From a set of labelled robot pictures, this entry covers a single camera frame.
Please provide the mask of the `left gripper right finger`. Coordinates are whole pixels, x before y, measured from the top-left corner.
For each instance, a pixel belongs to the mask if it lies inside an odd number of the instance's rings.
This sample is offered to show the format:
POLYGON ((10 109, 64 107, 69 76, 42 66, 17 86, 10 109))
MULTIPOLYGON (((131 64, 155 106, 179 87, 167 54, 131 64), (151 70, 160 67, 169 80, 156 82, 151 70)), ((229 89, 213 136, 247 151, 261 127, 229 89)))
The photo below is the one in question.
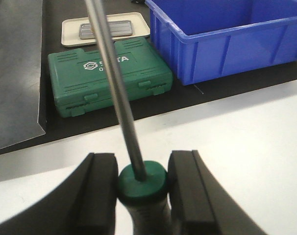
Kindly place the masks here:
POLYGON ((196 150, 174 150, 168 161, 174 235, 264 235, 226 192, 196 150))

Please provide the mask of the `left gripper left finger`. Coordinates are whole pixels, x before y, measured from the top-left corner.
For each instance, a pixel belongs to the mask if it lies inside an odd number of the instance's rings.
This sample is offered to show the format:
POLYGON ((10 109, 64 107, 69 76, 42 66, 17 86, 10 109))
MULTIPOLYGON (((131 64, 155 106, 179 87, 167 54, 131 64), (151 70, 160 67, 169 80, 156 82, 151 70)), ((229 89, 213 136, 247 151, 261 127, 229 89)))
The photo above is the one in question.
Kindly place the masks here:
POLYGON ((113 153, 89 153, 47 196, 0 223, 0 235, 113 235, 117 179, 113 153))

